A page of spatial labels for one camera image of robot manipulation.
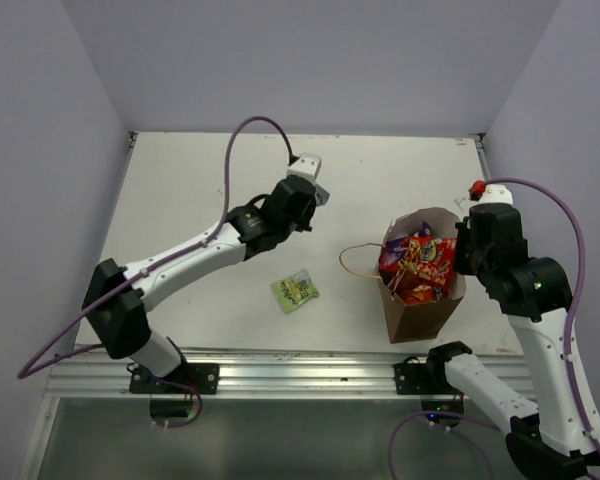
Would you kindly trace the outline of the red mixed snack bag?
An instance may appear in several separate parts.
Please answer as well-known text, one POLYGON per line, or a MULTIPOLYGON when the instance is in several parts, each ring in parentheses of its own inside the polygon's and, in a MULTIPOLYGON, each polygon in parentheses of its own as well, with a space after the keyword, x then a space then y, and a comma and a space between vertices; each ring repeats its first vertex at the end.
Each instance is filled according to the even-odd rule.
POLYGON ((438 300, 448 297, 453 278, 452 267, 456 251, 455 238, 437 238, 435 253, 429 262, 416 262, 412 264, 398 264, 383 267, 379 257, 378 273, 390 293, 400 298, 401 291, 414 288, 420 284, 431 285, 437 290, 438 300))

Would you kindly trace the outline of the red Doritos chip bag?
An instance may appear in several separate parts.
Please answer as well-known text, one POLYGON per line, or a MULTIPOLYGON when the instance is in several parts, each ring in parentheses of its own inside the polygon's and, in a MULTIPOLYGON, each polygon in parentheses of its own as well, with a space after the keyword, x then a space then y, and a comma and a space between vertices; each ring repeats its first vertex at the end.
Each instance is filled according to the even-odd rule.
POLYGON ((405 305, 420 305, 438 300, 437 290, 431 285, 420 284, 401 291, 400 298, 405 305))

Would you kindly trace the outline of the purple snack bag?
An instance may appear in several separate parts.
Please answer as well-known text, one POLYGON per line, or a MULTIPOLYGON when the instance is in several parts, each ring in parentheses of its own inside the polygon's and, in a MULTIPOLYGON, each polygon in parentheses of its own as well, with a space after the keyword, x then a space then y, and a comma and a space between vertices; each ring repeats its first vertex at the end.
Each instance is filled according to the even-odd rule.
POLYGON ((423 221, 420 229, 413 234, 388 241, 383 249, 380 264, 383 267, 398 264, 429 262, 435 253, 432 227, 423 221))

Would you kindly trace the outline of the brown paper bag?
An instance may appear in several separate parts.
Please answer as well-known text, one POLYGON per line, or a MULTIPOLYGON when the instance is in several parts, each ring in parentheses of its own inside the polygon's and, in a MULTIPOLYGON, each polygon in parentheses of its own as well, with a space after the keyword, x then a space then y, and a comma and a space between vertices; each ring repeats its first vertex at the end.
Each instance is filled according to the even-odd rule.
POLYGON ((388 337, 392 344, 432 340, 436 338, 465 296, 466 281, 464 276, 455 273, 453 267, 453 278, 448 297, 436 302, 420 305, 405 305, 402 300, 394 297, 384 285, 383 280, 378 273, 379 257, 384 245, 390 240, 416 233, 420 229, 423 221, 426 221, 431 225, 432 237, 457 238, 455 224, 459 221, 459 217, 444 208, 430 207, 419 209, 411 214, 404 215, 394 220, 388 227, 381 242, 368 242, 362 245, 363 247, 377 247, 380 249, 375 270, 372 273, 356 271, 346 265, 344 256, 353 249, 352 247, 345 248, 338 257, 341 267, 346 272, 360 278, 372 279, 377 282, 388 337))

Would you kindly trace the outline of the pale blue snack packet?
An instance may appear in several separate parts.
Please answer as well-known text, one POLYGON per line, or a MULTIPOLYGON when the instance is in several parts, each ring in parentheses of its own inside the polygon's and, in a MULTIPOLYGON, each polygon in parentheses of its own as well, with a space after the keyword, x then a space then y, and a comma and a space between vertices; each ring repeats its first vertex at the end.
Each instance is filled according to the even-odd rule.
POLYGON ((316 205, 318 207, 326 205, 329 198, 330 198, 330 193, 325 188, 323 188, 321 185, 316 184, 315 185, 316 205))

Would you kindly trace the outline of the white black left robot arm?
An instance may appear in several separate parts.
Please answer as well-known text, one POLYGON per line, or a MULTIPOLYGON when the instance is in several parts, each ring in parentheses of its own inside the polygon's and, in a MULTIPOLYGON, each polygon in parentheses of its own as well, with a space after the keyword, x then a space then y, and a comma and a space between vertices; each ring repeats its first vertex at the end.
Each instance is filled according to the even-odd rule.
POLYGON ((180 350, 155 332, 147 316, 161 302, 217 270, 276 248, 294 232, 311 228, 329 194, 296 175, 269 194, 254 197, 223 215, 202 234, 151 258, 118 265, 100 262, 91 277, 83 311, 110 358, 145 367, 165 392, 181 390, 188 369, 180 350))

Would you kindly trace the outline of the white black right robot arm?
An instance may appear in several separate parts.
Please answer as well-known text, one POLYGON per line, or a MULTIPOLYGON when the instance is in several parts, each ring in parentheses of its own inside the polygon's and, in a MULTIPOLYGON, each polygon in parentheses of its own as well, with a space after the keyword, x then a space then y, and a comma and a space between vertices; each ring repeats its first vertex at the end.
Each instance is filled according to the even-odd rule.
POLYGON ((426 360, 431 389, 467 395, 503 433, 507 451, 528 479, 578 479, 600 466, 600 416, 577 361, 574 334, 565 332, 572 293, 564 269, 533 258, 521 216, 505 203, 472 207, 456 225, 455 272, 476 277, 497 301, 522 347, 535 398, 519 395, 490 373, 469 347, 435 347, 426 360))

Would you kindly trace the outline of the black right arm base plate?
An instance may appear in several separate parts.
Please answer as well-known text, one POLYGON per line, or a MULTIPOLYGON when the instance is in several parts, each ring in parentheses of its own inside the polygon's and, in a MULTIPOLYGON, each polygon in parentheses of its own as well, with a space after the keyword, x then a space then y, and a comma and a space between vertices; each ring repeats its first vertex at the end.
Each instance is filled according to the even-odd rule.
POLYGON ((394 384, 398 395, 435 395, 441 392, 430 376, 426 363, 416 356, 393 365, 394 384))

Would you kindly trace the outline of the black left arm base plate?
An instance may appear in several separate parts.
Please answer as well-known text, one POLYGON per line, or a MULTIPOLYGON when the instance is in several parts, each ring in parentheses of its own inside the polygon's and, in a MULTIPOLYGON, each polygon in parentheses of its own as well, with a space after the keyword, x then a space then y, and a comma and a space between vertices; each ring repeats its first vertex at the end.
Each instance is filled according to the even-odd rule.
POLYGON ((129 391, 132 394, 185 394, 193 389, 200 395, 215 395, 220 379, 217 363, 187 362, 165 378, 156 377, 147 368, 135 363, 128 364, 126 369, 131 374, 129 391))

